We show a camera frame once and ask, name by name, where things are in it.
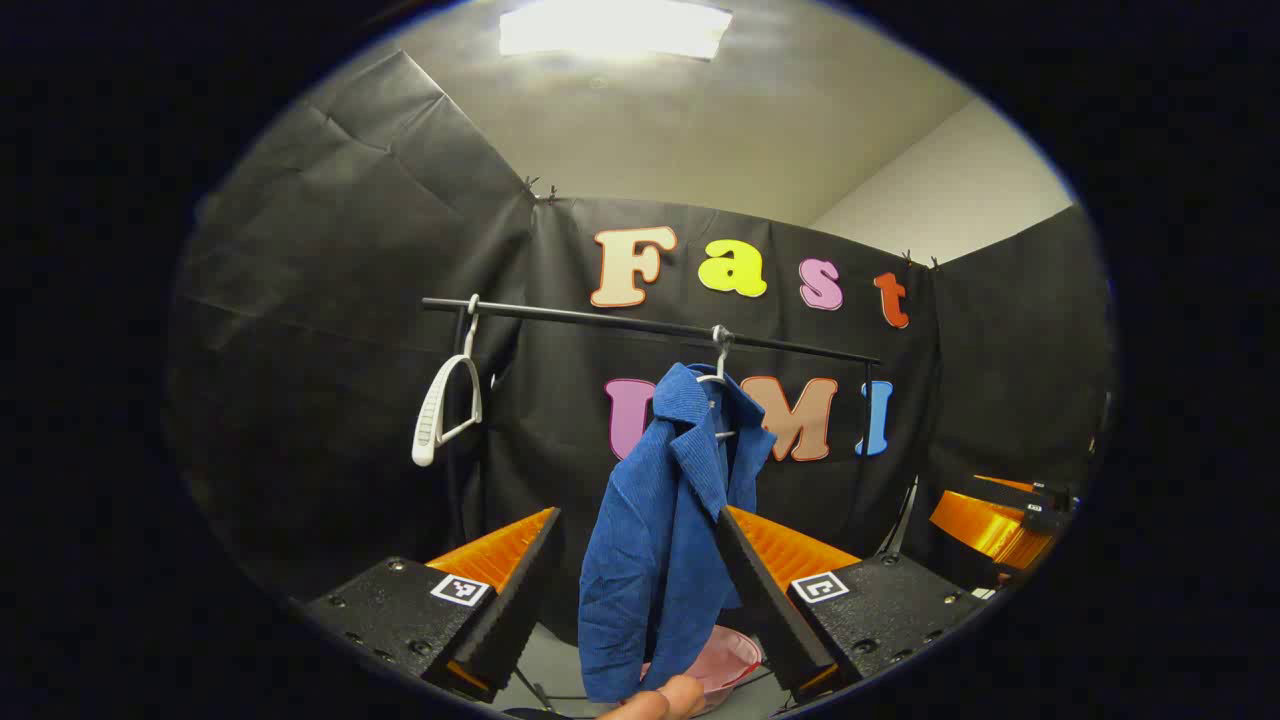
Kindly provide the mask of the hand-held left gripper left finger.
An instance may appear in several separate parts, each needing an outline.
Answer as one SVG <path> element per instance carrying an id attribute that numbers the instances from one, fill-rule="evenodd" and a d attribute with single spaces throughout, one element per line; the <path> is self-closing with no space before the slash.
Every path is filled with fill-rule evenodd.
<path id="1" fill-rule="evenodd" d="M 429 561 L 388 557 L 296 609 L 374 667 L 490 703 L 516 673 L 563 547 L 548 507 Z"/>

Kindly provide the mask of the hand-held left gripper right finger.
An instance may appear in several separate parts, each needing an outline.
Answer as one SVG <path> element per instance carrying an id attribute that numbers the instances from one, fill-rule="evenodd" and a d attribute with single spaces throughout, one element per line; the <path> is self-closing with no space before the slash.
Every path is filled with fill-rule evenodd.
<path id="1" fill-rule="evenodd" d="M 794 700 L 856 685 L 931 648 L 986 605 L 902 553 L 858 559 L 732 505 L 716 543 Z"/>

